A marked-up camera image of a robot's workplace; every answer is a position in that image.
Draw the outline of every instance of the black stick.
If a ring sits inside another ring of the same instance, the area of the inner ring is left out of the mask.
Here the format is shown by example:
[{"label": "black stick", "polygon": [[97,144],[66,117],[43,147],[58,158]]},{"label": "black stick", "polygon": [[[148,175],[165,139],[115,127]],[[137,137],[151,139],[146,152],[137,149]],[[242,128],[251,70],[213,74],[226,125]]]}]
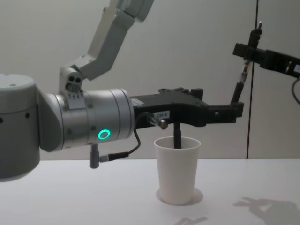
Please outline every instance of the black stick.
[{"label": "black stick", "polygon": [[181,149],[181,129],[180,123],[174,123],[174,148]]}]

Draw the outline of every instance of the white paper cup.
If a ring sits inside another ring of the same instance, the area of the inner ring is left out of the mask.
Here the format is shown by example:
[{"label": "white paper cup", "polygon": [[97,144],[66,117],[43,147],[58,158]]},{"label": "white paper cup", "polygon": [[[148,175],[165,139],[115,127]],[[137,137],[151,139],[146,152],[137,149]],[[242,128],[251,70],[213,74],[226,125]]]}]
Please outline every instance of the white paper cup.
[{"label": "white paper cup", "polygon": [[181,149],[175,149],[173,137],[159,138],[156,149],[159,191],[162,200],[172,205],[184,205],[192,200],[200,141],[181,138]]}]

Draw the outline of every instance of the cup rim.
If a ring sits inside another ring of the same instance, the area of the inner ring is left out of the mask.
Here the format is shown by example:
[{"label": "cup rim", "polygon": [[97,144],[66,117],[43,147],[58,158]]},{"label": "cup rim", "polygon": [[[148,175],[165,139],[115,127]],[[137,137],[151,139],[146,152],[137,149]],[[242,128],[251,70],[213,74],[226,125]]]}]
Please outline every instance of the cup rim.
[{"label": "cup rim", "polygon": [[160,138],[158,138],[158,139],[156,139],[156,140],[154,141],[154,146],[159,147],[159,148],[161,148],[161,149],[166,149],[166,150],[190,150],[190,149],[198,148],[198,147],[201,145],[201,142],[200,142],[199,140],[194,139],[194,138],[191,138],[191,137],[181,137],[181,138],[186,138],[186,139],[189,139],[189,140],[196,141],[198,144],[197,144],[196,146],[192,147],[192,148],[175,149],[175,148],[162,147],[162,146],[156,144],[157,141],[160,141],[160,140],[165,139],[165,138],[174,138],[174,137],[173,137],[173,136],[160,137]]}]

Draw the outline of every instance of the green led ring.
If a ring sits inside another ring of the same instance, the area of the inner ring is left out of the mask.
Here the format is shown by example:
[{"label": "green led ring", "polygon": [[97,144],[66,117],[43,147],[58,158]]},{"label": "green led ring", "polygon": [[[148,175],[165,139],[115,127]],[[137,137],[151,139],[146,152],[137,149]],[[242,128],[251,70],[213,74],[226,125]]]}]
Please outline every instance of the green led ring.
[{"label": "green led ring", "polygon": [[104,140],[104,139],[108,138],[110,135],[111,135],[111,132],[108,129],[103,129],[99,132],[98,138],[101,140]]}]

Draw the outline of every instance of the metal pin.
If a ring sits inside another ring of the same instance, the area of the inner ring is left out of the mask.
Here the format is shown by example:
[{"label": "metal pin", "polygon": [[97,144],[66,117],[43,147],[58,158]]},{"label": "metal pin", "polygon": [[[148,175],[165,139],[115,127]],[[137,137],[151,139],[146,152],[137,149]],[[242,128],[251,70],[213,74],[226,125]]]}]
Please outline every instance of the metal pin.
[{"label": "metal pin", "polygon": [[148,122],[154,126],[162,128],[163,130],[168,128],[168,122],[165,120],[161,120],[157,116],[149,117]]},{"label": "metal pin", "polygon": [[260,22],[259,22],[259,25],[258,25],[258,29],[261,29],[262,26],[263,26],[263,23],[260,21]]},{"label": "metal pin", "polygon": [[247,79],[249,70],[250,70],[250,68],[251,68],[251,65],[252,65],[252,62],[251,62],[251,61],[249,61],[249,60],[246,60],[246,61],[245,61],[244,66],[243,66],[243,69],[242,69],[242,73],[241,73],[241,75],[240,75],[240,82],[242,82],[242,83],[245,83],[245,82],[246,82],[246,79]]}]

